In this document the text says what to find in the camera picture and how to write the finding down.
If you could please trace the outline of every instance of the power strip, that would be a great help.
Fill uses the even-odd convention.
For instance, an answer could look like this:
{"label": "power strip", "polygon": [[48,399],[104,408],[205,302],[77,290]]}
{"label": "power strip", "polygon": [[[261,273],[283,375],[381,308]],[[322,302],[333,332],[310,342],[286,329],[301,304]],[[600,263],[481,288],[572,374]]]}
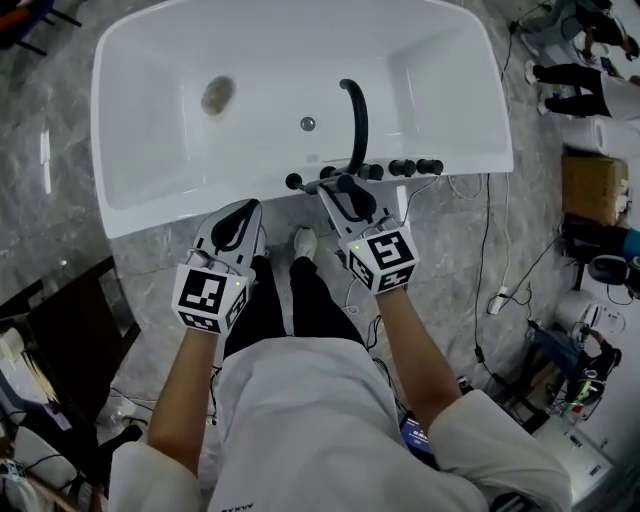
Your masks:
{"label": "power strip", "polygon": [[508,298],[507,291],[508,288],[506,286],[500,287],[498,295],[491,301],[491,307],[489,307],[490,315],[497,315],[500,312],[500,308],[502,308],[504,301]]}

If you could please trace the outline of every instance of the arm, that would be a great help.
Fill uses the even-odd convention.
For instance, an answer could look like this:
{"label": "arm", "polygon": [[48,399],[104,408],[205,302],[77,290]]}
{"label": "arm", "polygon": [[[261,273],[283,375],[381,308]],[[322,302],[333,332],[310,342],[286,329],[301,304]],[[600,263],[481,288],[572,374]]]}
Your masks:
{"label": "arm", "polygon": [[420,426],[462,396],[446,359],[427,333],[402,288],[376,297],[402,387]]}
{"label": "arm", "polygon": [[148,444],[198,474],[218,336],[187,329],[149,424]]}

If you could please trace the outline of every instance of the white shirt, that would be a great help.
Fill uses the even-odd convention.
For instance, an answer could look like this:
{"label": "white shirt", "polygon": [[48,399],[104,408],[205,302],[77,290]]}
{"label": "white shirt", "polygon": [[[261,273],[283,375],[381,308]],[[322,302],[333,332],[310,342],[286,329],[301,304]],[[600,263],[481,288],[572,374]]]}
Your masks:
{"label": "white shirt", "polygon": [[624,78],[602,73],[602,94],[611,118],[617,121],[640,119],[640,87]]}
{"label": "white shirt", "polygon": [[[477,512],[514,490],[545,511],[570,510],[565,470],[481,391],[427,433],[442,471],[416,459],[386,380],[350,340],[263,340],[225,360],[216,399],[222,454],[210,512]],[[198,507],[197,480],[179,463],[142,443],[115,452],[110,511]]]}

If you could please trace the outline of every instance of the white cube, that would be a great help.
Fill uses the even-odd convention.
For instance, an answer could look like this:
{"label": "white cube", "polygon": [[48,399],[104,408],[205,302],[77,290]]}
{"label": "white cube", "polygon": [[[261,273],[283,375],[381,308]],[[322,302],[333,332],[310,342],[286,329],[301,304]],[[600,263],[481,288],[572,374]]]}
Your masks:
{"label": "white cube", "polygon": [[249,301],[249,279],[178,265],[171,308],[187,327],[229,334]]}
{"label": "white cube", "polygon": [[406,227],[360,238],[342,250],[349,270],[374,294],[409,283],[420,261]]}

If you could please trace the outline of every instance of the blue object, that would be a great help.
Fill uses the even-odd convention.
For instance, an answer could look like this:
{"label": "blue object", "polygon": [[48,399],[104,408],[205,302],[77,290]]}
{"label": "blue object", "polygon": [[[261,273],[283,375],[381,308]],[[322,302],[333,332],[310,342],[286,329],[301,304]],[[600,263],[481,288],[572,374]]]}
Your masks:
{"label": "blue object", "polygon": [[403,425],[400,433],[402,434],[402,439],[404,439],[407,446],[433,455],[427,436],[424,435],[424,432],[416,420],[407,418],[407,421]]}
{"label": "blue object", "polygon": [[636,256],[640,256],[640,231],[630,228],[622,246],[622,257],[631,261]]}

